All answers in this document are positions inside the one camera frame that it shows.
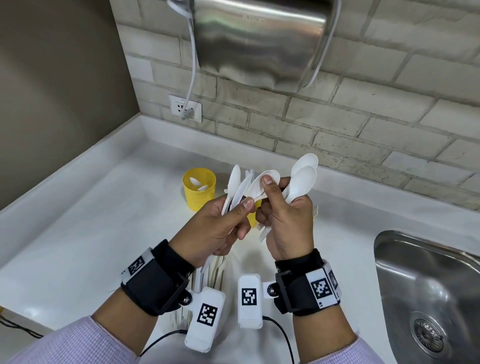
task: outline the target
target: yellow cup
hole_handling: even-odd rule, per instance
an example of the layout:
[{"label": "yellow cup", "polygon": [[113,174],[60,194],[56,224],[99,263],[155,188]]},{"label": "yellow cup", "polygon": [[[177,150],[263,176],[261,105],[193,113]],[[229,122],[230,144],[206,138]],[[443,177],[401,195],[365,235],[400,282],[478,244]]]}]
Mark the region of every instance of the yellow cup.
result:
[{"label": "yellow cup", "polygon": [[[259,208],[261,205],[262,205],[262,200],[259,200],[259,201],[255,202],[255,207],[256,208]],[[255,226],[258,225],[258,221],[255,220],[255,213],[254,212],[252,212],[251,214],[248,214],[247,218],[248,218],[248,221],[250,222],[250,226],[252,228],[254,228]]]},{"label": "yellow cup", "polygon": [[[205,191],[197,191],[199,187],[195,186],[190,177],[199,181],[202,186],[208,184]],[[215,174],[207,168],[194,168],[183,175],[183,189],[187,198],[187,205],[193,212],[200,210],[208,201],[215,198]]]}]

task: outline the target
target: fingernail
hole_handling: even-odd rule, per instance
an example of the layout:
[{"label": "fingernail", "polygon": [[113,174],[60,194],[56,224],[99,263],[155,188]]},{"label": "fingernail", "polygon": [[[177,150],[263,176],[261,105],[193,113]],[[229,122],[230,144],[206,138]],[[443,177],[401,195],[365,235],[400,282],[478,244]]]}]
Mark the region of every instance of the fingernail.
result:
[{"label": "fingernail", "polygon": [[271,184],[273,182],[273,178],[272,178],[272,176],[269,176],[268,174],[266,174],[262,177],[262,181],[265,184]]},{"label": "fingernail", "polygon": [[247,198],[244,199],[241,203],[242,203],[242,205],[245,206],[245,208],[246,208],[247,210],[250,210],[250,209],[252,208],[253,204],[254,204],[253,198],[251,198],[251,197],[247,197]]}]

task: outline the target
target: stainless steel sink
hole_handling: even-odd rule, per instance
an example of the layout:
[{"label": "stainless steel sink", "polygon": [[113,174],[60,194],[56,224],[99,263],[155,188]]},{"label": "stainless steel sink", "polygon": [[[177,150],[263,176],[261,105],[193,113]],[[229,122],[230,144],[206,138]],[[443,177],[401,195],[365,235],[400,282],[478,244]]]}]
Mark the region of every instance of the stainless steel sink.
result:
[{"label": "stainless steel sink", "polygon": [[398,364],[479,364],[480,259],[397,231],[374,254]]}]

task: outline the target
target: electrical outlet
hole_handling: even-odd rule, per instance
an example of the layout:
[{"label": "electrical outlet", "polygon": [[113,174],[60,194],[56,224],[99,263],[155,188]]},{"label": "electrical outlet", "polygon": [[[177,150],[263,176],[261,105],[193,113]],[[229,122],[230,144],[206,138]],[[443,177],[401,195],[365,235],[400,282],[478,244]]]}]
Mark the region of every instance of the electrical outlet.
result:
[{"label": "electrical outlet", "polygon": [[[180,116],[183,104],[185,103],[185,99],[173,95],[169,95],[168,98],[170,99],[170,111],[173,115]],[[202,122],[202,104],[200,102],[190,100],[188,102],[187,109],[193,109],[195,114],[194,117],[190,120],[193,120],[195,122]]]}]

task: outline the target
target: stainless steel hand dryer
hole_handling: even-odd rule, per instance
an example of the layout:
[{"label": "stainless steel hand dryer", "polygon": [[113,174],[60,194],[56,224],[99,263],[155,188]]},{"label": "stainless steel hand dryer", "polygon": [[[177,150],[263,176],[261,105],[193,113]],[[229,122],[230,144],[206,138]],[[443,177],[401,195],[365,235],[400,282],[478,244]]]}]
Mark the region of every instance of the stainless steel hand dryer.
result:
[{"label": "stainless steel hand dryer", "polygon": [[336,23],[333,6],[320,0],[190,0],[189,5],[202,70],[283,92],[296,93],[309,83],[322,59],[324,35]]}]

